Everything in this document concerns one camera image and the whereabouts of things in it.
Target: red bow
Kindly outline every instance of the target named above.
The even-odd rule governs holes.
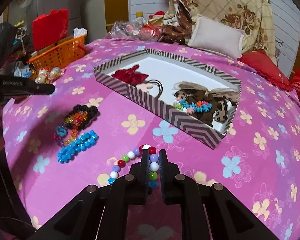
[[[132,86],[136,86],[142,83],[149,76],[142,73],[136,73],[136,70],[139,67],[140,65],[138,64],[129,69],[119,69],[111,76]]]

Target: metal screw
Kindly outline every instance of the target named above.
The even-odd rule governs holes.
[[[134,176],[132,174],[127,174],[126,176],[124,176],[124,179],[126,181],[132,181],[134,180]]]
[[[97,186],[96,185],[89,185],[87,186],[87,191],[89,193],[95,192],[97,190]]]
[[[223,190],[223,185],[220,183],[213,184],[213,187],[215,188],[215,190]]]
[[[183,175],[183,174],[177,174],[177,175],[176,175],[176,179],[177,179],[177,180],[184,180],[185,178],[186,178],[186,176]]]

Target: white bead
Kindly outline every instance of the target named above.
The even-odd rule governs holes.
[[[119,177],[119,174],[116,171],[111,171],[110,172],[110,177],[113,179],[117,179]]]
[[[150,145],[148,145],[148,144],[145,144],[144,146],[143,146],[143,150],[147,150],[147,149],[149,149],[151,146]]]
[[[158,163],[150,163],[150,170],[151,171],[157,171],[159,169]]]
[[[128,152],[127,156],[129,157],[130,160],[133,160],[136,157],[132,151]]]

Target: red cushion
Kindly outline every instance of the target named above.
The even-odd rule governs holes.
[[[238,59],[242,63],[254,68],[258,74],[271,82],[273,85],[286,91],[292,91],[289,79],[272,62],[272,60],[261,51],[248,52]]]

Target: purple bed sheet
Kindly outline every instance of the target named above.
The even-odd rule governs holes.
[[[107,185],[112,165],[122,155],[150,144],[165,149],[169,161],[198,183],[225,185],[279,239],[298,239],[300,107],[295,91],[280,91],[241,62],[188,47],[106,39],[86,47],[91,52],[67,67],[52,95],[32,96],[21,104],[11,100],[4,108],[8,164],[36,228],[87,185]],[[93,67],[145,48],[214,65],[242,81],[233,125],[215,150],[95,81]],[[74,161],[60,164],[54,128],[76,104],[98,107],[100,116],[86,130],[100,139]],[[127,163],[120,175],[138,161]],[[181,240],[179,207],[165,206],[157,188],[146,206],[130,208],[126,239]]]

